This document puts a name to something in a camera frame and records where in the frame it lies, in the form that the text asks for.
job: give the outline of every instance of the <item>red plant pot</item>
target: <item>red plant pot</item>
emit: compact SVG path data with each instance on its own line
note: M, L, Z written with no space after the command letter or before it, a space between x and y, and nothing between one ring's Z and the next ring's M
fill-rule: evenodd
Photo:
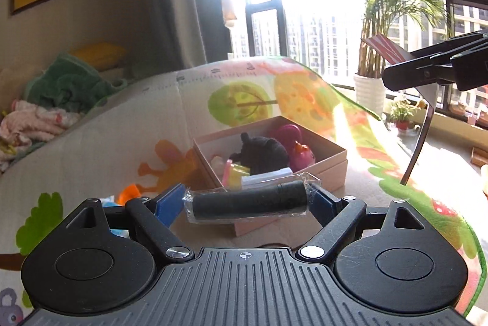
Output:
M408 129L408 121L396 121L395 126L401 131L406 131Z

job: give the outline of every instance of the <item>orange animal print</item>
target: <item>orange animal print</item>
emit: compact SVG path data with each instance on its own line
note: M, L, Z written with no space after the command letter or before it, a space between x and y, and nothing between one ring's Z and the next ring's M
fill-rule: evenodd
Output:
M158 181L152 187L143 187L140 184L136 184L141 194L160 193L178 183L194 190L207 188L204 177L195 162L193 149L190 149L183 156L182 152L173 143L168 140L160 140L155 145L154 151L167 168L155 170L147 162L142 162L138 169L139 176L153 175L158 178Z

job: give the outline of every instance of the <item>black plush toy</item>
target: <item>black plush toy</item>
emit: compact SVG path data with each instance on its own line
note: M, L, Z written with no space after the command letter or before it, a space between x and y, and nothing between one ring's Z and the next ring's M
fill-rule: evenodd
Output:
M242 149L232 154L230 159L251 169L251 175L274 172L289 166L288 153L275 139L268 137L250 138L246 132L241 134Z

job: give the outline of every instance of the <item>green towel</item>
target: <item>green towel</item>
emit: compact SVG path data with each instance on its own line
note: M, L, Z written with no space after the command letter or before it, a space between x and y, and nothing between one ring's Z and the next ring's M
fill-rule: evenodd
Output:
M126 86L125 80L113 85L89 64L69 54L60 54L42 76L27 84L24 100L46 109L58 107L86 114L97 102Z

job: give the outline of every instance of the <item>cardboard box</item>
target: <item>cardboard box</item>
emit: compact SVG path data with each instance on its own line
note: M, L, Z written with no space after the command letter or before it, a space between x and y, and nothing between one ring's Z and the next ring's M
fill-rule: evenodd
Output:
M272 130L287 124L295 124L300 127L303 137L303 143L301 144L308 145L317 160L315 165L302 169L297 173L309 172L311 175L320 178L322 187L330 192L344 186L347 172L347 150L283 116L195 138L193 140L194 150L207 183L211 187L222 187L221 181L212 170L209 162L216 155L221 156L226 161L231 154L239 153L242 147L241 133L247 132L251 137L268 136ZM262 218L239 221L234 224L236 236L262 227L274 220L275 218Z

